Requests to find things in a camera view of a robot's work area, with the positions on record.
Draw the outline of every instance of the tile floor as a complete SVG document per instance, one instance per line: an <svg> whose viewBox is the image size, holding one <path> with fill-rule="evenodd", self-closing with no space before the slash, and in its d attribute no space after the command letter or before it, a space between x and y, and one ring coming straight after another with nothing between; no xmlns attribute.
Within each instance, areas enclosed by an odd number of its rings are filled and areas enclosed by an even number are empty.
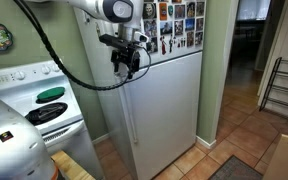
<svg viewBox="0 0 288 180"><path fill-rule="evenodd" d="M231 155L265 173L280 134L288 134L288 119L258 111L260 79L261 74L252 69L233 68L225 85L216 146L206 149L195 143L154 179L208 179ZM110 139L95 145L95 149L107 180L132 179Z"/></svg>

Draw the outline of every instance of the white robot body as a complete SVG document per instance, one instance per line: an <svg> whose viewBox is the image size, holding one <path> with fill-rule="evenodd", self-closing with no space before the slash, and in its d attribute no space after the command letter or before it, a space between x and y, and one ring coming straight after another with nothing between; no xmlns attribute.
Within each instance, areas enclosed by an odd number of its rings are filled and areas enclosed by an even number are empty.
<svg viewBox="0 0 288 180"><path fill-rule="evenodd" d="M38 130L0 101L0 179L52 179L57 168Z"/></svg>

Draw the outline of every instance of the stovetop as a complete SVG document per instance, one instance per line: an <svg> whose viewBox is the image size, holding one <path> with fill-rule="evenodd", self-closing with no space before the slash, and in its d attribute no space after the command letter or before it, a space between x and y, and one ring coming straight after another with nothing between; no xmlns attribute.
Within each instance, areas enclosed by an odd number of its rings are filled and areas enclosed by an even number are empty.
<svg viewBox="0 0 288 180"><path fill-rule="evenodd" d="M38 94L55 87L63 87L64 95L48 103L36 103ZM83 120L68 78L53 61L0 69L0 99L23 116L50 104L67 104L59 117L36 125L42 135Z"/></svg>

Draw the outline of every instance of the baseboard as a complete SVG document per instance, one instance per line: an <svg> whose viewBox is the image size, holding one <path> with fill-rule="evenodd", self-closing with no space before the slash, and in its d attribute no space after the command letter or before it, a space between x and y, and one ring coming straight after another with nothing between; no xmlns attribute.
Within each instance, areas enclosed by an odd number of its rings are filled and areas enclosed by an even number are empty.
<svg viewBox="0 0 288 180"><path fill-rule="evenodd" d="M109 137L110 137L109 134L104 134L103 136L101 136L101 137L95 139L95 140L92 141L92 142L93 142L93 144L98 144L98 143L100 143L100 142L102 142L102 141L108 139Z"/></svg>
<svg viewBox="0 0 288 180"><path fill-rule="evenodd" d="M197 140L197 142L201 143L207 149L212 149L216 145L216 139L211 144L204 141L204 139L202 139L198 136L196 136L196 140Z"/></svg>

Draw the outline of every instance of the wooden counter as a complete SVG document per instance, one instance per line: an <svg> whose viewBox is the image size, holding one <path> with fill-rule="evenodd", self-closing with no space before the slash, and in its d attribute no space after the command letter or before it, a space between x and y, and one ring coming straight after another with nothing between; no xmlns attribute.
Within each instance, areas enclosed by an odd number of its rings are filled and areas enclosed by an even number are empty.
<svg viewBox="0 0 288 180"><path fill-rule="evenodd" d="M52 156L56 166L65 173L69 179L95 180L79 164L70 158L64 151L59 151Z"/></svg>

